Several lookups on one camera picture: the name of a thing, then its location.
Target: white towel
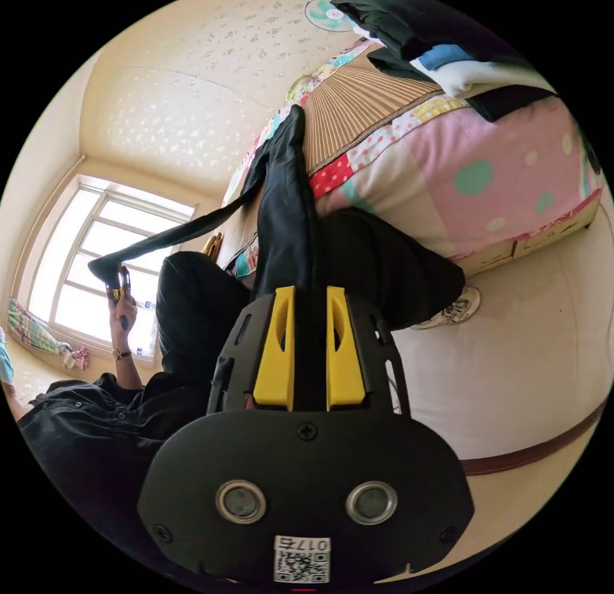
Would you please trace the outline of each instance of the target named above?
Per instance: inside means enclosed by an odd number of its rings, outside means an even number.
[[[418,59],[410,61],[410,64],[436,82],[445,93],[457,99],[467,99],[513,84],[554,92],[535,70],[520,65],[492,61],[456,61],[430,71]]]

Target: brown trim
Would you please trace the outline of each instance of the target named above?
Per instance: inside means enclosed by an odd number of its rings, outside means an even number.
[[[589,430],[601,417],[607,401],[608,399],[606,398],[588,417],[567,432],[560,434],[550,441],[541,442],[527,449],[521,449],[520,451],[514,451],[513,453],[506,453],[504,455],[496,455],[490,458],[461,460],[460,462],[465,470],[465,474],[468,476],[475,476],[479,474],[500,473],[547,458],[553,453],[556,453],[559,449],[566,447]]]
[[[392,121],[394,121],[396,118],[398,118],[402,114],[405,114],[406,112],[413,110],[417,106],[425,104],[429,100],[433,99],[434,97],[440,96],[440,95],[445,95],[445,94],[439,88],[435,89],[434,91],[428,91],[424,93],[423,95],[421,95],[420,97],[418,97],[417,99],[410,102],[409,104],[406,104],[405,106],[402,106],[401,108],[398,108],[397,110],[395,110],[393,113],[390,113],[389,115],[385,117],[382,117],[376,123],[374,123],[373,125],[369,126],[367,129],[365,129],[362,132],[362,134],[359,134],[352,141],[348,142],[346,145],[343,145],[341,148],[337,149],[337,151],[332,153],[329,157],[327,157],[326,159],[323,159],[322,161],[317,163],[315,166],[313,166],[307,172],[307,178],[311,178],[315,176],[321,169],[330,165],[331,163],[333,163],[333,161],[339,159],[339,157],[341,157],[344,153],[347,153],[349,150],[359,145],[366,138],[371,136],[371,134],[373,134],[374,132],[377,132],[377,130],[380,129],[380,127],[383,127],[384,125],[392,123]]]

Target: window pane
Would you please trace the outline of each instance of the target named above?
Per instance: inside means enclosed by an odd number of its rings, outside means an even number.
[[[65,285],[59,296],[55,321],[79,334],[111,342],[109,308],[105,296]],[[141,349],[142,355],[152,356],[155,331],[155,312],[139,308],[136,323],[129,336],[130,350],[137,353]]]
[[[106,223],[94,221],[89,233],[85,236],[81,244],[81,248],[87,249],[92,253],[97,253],[98,255],[107,255],[109,253],[115,253],[115,251],[121,251],[131,244],[144,239],[144,236],[135,234],[133,231],[122,230],[121,228],[116,228]],[[147,270],[159,272],[164,258],[168,257],[170,254],[171,249],[169,247],[160,251],[152,251],[135,260],[128,261],[139,268],[146,268]]]
[[[89,262],[94,257],[77,253],[75,260],[70,266],[68,280],[73,283],[79,283],[85,287],[92,289],[104,290],[104,286],[88,268]],[[138,302],[145,304],[146,302],[155,302],[155,294],[158,291],[157,275],[147,274],[138,270],[130,270],[130,283],[132,286],[132,296]]]
[[[176,228],[178,225],[181,225],[176,221],[170,221],[169,219],[153,215],[150,212],[138,210],[137,208],[130,208],[125,204],[119,204],[113,201],[108,201],[104,205],[100,212],[100,216],[103,219],[124,223],[130,227],[149,231],[153,234],[158,234],[161,231]]]
[[[99,197],[89,191],[78,191],[49,239],[28,302],[28,310],[43,321],[49,321],[53,296],[68,252]]]
[[[193,207],[186,206],[185,204],[180,204],[179,202],[175,202],[172,199],[167,199],[167,198],[163,198],[162,196],[157,196],[153,193],[142,191],[141,189],[135,189],[133,187],[126,187],[126,185],[116,185],[116,184],[111,184],[110,189],[112,191],[116,191],[117,193],[121,193],[124,196],[130,196],[131,198],[141,199],[144,202],[155,204],[156,206],[160,206],[162,208],[165,208],[166,210],[172,210],[173,212],[178,212],[179,214],[184,215],[188,219],[194,213]]]

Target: wristwatch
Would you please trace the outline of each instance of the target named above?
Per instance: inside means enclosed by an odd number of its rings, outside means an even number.
[[[131,355],[132,351],[117,351],[117,349],[113,349],[113,357],[115,358],[116,362],[124,357],[130,357]]]

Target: wall fan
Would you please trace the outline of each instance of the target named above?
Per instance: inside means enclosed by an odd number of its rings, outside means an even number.
[[[307,20],[324,31],[352,31],[354,23],[330,0],[311,0],[305,6]]]

